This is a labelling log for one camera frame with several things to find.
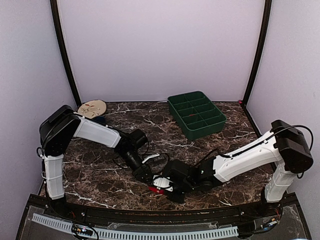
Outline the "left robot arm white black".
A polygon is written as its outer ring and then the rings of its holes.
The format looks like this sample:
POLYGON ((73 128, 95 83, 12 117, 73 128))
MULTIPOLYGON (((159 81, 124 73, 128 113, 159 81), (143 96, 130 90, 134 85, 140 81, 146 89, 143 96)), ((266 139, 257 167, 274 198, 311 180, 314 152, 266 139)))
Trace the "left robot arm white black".
POLYGON ((42 158, 42 177, 46 181, 47 196, 53 200, 50 208, 60 218, 67 218, 71 213, 70 206, 62 200, 65 196, 63 158, 73 138, 114 149, 138 181, 149 185, 153 182, 154 173, 138 154, 139 148, 148 141, 140 129, 125 133, 81 116, 70 106, 63 105, 40 125, 39 134, 41 146, 37 153, 42 158))

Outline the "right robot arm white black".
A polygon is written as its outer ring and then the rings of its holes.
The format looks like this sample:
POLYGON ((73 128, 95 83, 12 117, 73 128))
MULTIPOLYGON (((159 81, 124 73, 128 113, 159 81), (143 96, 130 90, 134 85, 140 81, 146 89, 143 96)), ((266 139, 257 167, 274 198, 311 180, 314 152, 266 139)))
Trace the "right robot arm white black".
POLYGON ((312 143, 307 143, 302 125, 289 125, 275 120, 271 130, 255 141, 232 152, 211 157, 207 154, 196 165, 180 160, 169 161, 160 175, 155 175, 152 185, 167 191, 168 198, 183 203, 185 194, 193 191, 207 192, 222 186, 234 177, 260 166, 276 163, 271 180, 262 191, 262 201, 255 205, 255 213, 266 217, 281 201, 295 177, 302 175, 314 163, 312 143))

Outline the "green compartment tray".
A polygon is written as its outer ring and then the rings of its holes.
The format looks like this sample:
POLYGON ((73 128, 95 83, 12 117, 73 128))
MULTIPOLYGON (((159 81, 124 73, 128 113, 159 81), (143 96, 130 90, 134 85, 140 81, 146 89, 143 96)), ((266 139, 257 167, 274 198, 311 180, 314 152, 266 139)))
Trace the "green compartment tray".
POLYGON ((201 91, 173 95, 167 102, 169 112, 191 141, 221 132, 227 121, 222 111, 201 91))

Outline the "dark blue cup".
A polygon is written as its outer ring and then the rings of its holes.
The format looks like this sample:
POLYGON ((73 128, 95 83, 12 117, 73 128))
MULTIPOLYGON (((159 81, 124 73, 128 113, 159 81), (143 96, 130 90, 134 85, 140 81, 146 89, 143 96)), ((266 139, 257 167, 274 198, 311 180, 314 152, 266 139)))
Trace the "dark blue cup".
POLYGON ((106 125, 106 119, 103 116, 96 116, 93 120, 99 124, 106 125))

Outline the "beige floral plate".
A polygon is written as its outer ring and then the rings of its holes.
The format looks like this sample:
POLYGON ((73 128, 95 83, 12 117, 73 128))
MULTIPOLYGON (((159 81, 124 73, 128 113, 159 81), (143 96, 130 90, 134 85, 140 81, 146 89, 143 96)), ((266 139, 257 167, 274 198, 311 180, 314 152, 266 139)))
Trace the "beige floral plate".
POLYGON ((77 110, 77 113, 86 118, 93 119, 103 115, 107 110, 107 104, 102 100, 91 100, 83 103, 77 110))

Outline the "black front rail base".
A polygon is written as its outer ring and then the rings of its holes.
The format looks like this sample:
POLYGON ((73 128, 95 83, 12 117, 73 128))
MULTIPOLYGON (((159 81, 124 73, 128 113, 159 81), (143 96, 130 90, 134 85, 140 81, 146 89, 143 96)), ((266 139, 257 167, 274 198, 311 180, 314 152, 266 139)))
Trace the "black front rail base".
POLYGON ((49 202, 46 197, 31 194, 24 208, 16 239, 18 240, 80 240, 71 234, 31 221, 33 214, 42 214, 74 224, 111 228, 112 224, 160 226, 191 225, 196 230, 237 227, 239 235, 228 240, 294 240, 312 238, 297 196, 284 195, 280 203, 246 204, 169 210, 164 195, 154 195, 153 210, 125 210, 76 204, 63 199, 49 202))

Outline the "left black frame post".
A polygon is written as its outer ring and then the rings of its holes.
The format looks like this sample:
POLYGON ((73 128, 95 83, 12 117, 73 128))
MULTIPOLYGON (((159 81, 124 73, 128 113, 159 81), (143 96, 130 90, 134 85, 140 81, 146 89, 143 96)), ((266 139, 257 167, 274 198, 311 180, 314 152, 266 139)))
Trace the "left black frame post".
POLYGON ((69 56, 67 53, 67 47, 64 39, 63 29, 62 29, 62 23, 60 19, 60 13, 59 13, 59 6, 57 0, 50 0, 50 8, 51 8, 51 15, 53 19, 53 25, 55 30, 55 35, 60 51, 60 56, 62 59, 63 67, 65 70, 65 74, 68 80, 68 84, 74 99, 74 102, 77 107, 80 107, 82 105, 81 97, 78 91, 78 88, 76 86, 76 81, 72 72, 72 67, 70 64, 69 56))

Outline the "black frame post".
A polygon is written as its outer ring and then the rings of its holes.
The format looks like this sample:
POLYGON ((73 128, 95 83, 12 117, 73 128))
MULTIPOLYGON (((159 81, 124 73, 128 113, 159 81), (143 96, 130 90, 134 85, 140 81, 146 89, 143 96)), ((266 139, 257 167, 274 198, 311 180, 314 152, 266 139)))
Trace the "black frame post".
POLYGON ((53 25, 55 30, 55 35, 60 51, 60 56, 62 59, 63 67, 65 70, 65 74, 68 80, 68 84, 74 99, 74 102, 77 107, 80 107, 82 105, 81 97, 78 91, 78 88, 76 86, 76 81, 72 72, 72 67, 70 64, 69 56, 67 53, 67 47, 64 39, 63 29, 62 29, 62 23, 60 19, 60 13, 59 13, 59 6, 57 0, 50 0, 50 8, 51 8, 51 15, 53 19, 53 25))
POLYGON ((256 47, 250 75, 248 78, 247 86, 242 99, 242 106, 244 108, 246 108, 248 105, 248 102, 255 84, 255 80, 258 74, 258 70, 259 70, 259 66, 260 66, 260 62, 261 62, 261 58, 262 58, 262 54, 265 46, 266 36, 268 32, 272 2, 273 2, 272 0, 264 1, 263 15, 261 20, 261 27, 260 27, 257 47, 256 47))

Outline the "right black frame post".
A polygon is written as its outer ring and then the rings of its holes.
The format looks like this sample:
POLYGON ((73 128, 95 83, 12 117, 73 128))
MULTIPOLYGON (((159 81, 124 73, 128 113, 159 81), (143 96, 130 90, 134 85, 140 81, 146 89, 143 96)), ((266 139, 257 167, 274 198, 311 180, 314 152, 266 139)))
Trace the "right black frame post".
POLYGON ((261 58, 262 58, 262 54, 265 46, 266 36, 268 32, 272 2, 273 2, 272 0, 264 1, 263 15, 261 20, 261 27, 260 27, 257 47, 256 47, 250 75, 248 78, 247 86, 242 99, 242 106, 244 108, 246 108, 248 105, 248 102, 255 84, 255 80, 258 74, 258 70, 259 70, 259 66, 260 66, 260 62, 261 62, 261 58))

